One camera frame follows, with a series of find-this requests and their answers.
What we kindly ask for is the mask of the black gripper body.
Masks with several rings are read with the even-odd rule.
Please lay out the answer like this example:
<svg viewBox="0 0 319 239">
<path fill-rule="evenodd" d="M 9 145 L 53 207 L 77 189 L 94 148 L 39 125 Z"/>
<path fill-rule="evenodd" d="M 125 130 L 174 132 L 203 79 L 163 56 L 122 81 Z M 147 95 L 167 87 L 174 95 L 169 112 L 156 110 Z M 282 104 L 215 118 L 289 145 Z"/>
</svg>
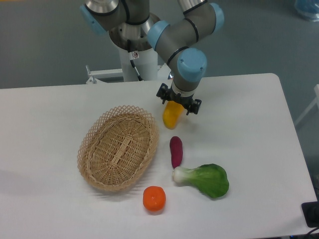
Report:
<svg viewBox="0 0 319 239">
<path fill-rule="evenodd" d="M 174 101 L 182 105 L 186 110 L 193 110 L 195 106 L 194 100 L 193 100 L 193 94 L 185 97 L 185 96 L 182 96 L 181 93 L 176 93 L 172 87 L 168 90 L 167 101 Z"/>
</svg>

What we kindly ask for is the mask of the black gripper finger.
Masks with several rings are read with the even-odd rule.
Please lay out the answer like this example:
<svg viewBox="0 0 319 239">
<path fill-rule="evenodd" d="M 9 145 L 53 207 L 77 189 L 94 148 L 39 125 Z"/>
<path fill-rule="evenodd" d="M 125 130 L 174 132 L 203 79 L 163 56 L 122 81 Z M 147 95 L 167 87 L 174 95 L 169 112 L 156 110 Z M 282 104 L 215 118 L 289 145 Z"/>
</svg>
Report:
<svg viewBox="0 0 319 239">
<path fill-rule="evenodd" d="M 197 115 L 201 106 L 202 100 L 200 99 L 195 99 L 195 100 L 191 100 L 187 106 L 187 113 L 186 115 L 189 114 L 195 114 Z"/>
<path fill-rule="evenodd" d="M 156 96 L 162 100 L 162 104 L 169 100 L 169 88 L 165 83 L 161 84 Z"/>
</svg>

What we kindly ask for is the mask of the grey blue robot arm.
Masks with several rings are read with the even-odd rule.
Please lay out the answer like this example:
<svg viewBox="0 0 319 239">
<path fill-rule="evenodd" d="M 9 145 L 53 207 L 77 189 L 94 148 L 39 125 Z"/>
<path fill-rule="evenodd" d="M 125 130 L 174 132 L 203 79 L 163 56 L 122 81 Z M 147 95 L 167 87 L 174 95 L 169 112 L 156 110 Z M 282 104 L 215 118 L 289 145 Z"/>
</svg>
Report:
<svg viewBox="0 0 319 239">
<path fill-rule="evenodd" d="M 183 19 L 176 24 L 159 19 L 147 0 L 87 0 L 83 18 L 96 34 L 108 33 L 121 56 L 125 81 L 156 78 L 158 59 L 170 68 L 173 81 L 162 84 L 157 96 L 197 114 L 201 100 L 193 97 L 207 68 L 205 54 L 195 43 L 224 24 L 219 5 L 206 0 L 181 0 Z"/>
</svg>

